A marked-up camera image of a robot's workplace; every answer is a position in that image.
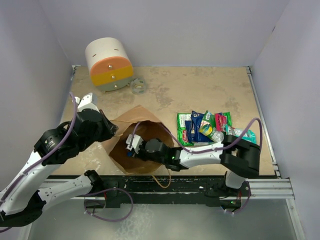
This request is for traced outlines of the yellow green snack bag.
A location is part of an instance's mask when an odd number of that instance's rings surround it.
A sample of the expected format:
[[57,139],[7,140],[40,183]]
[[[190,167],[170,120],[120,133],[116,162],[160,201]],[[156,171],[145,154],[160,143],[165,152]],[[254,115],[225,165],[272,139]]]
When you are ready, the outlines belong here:
[[217,130],[215,115],[208,110],[202,117],[198,132],[215,143],[221,142],[224,139],[224,134]]

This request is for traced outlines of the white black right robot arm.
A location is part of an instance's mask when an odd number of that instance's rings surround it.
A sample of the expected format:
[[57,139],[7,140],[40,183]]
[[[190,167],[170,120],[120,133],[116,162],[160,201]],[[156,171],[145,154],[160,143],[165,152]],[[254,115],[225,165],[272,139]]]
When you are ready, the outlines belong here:
[[235,195],[245,179],[259,176],[261,147],[234,135],[211,145],[169,147],[158,138],[145,141],[137,134],[130,134],[125,144],[133,158],[152,161],[175,172],[202,165],[226,167],[222,190],[228,196]]

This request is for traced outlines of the teal snack packet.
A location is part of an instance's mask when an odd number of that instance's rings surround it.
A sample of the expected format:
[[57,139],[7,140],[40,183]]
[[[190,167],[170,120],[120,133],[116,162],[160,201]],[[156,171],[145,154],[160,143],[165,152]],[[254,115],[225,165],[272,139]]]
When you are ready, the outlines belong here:
[[[243,131],[244,130],[242,128],[235,128],[230,125],[225,126],[225,133],[227,135],[233,135],[235,137],[239,137],[243,133]],[[245,132],[245,134],[242,136],[242,139],[254,144],[257,143],[256,134],[250,129]]]

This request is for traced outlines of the pink red snack packet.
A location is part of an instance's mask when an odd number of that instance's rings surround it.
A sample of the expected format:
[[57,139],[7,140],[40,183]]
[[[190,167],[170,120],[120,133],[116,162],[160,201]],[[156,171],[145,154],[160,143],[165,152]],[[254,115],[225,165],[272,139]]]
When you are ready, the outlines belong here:
[[227,117],[223,114],[216,113],[214,115],[216,130],[219,132],[226,131],[226,125],[228,123]]

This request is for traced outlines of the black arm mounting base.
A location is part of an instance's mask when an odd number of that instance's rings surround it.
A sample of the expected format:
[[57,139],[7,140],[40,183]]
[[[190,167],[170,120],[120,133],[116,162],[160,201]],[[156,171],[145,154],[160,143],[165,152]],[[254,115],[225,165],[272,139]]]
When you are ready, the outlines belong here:
[[[167,184],[169,177],[156,177]],[[217,175],[174,175],[168,188],[161,188],[151,176],[103,176],[107,193],[98,193],[84,201],[89,209],[119,208],[122,204],[205,205],[238,210],[251,196],[248,181],[240,189],[228,188],[225,177]]]

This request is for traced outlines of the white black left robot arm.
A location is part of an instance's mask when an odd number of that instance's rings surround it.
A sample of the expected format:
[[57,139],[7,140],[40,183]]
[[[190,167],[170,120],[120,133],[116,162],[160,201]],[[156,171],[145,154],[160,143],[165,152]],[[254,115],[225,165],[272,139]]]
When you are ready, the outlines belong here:
[[104,182],[95,170],[87,170],[62,184],[48,188],[40,186],[67,160],[95,142],[111,139],[117,131],[118,127],[102,110],[89,108],[75,113],[71,121],[45,131],[34,145],[27,163],[0,193],[1,228],[24,227],[58,203],[87,194],[101,194]]

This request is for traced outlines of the green white snack packet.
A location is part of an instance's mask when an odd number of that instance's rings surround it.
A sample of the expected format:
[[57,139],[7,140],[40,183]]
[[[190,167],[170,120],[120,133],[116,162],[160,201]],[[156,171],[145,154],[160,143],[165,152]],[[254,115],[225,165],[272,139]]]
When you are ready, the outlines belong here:
[[197,147],[197,146],[205,146],[213,143],[191,143],[188,141],[187,130],[185,126],[185,121],[190,120],[191,113],[178,113],[176,122],[177,122],[177,139],[178,141],[185,147]]

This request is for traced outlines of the brown paper bag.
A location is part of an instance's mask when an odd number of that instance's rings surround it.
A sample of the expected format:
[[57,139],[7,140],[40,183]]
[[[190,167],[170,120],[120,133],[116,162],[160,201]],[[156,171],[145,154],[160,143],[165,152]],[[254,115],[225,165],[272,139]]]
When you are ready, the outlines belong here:
[[118,130],[102,146],[113,163],[126,175],[150,174],[162,189],[167,189],[172,181],[171,175],[168,175],[168,183],[161,183],[154,174],[162,164],[156,162],[160,152],[146,150],[148,141],[156,141],[165,148],[174,146],[173,138],[161,120],[142,105],[137,105],[111,122]]

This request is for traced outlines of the blue white chips bag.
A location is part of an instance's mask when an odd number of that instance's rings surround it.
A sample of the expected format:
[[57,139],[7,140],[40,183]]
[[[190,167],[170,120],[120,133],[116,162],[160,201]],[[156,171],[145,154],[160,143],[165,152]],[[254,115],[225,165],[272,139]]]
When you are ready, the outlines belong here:
[[190,120],[185,120],[185,127],[187,131],[187,139],[193,144],[212,144],[213,141],[207,136],[200,133],[200,125],[204,114],[191,111]]

